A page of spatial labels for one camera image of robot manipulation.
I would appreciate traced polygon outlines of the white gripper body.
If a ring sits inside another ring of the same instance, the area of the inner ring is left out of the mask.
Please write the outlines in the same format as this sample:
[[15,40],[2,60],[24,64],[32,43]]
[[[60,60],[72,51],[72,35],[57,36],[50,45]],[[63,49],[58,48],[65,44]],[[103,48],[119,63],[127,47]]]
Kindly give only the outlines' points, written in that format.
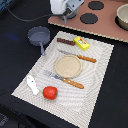
[[51,12],[55,15],[63,14],[67,9],[75,11],[84,0],[50,0]]

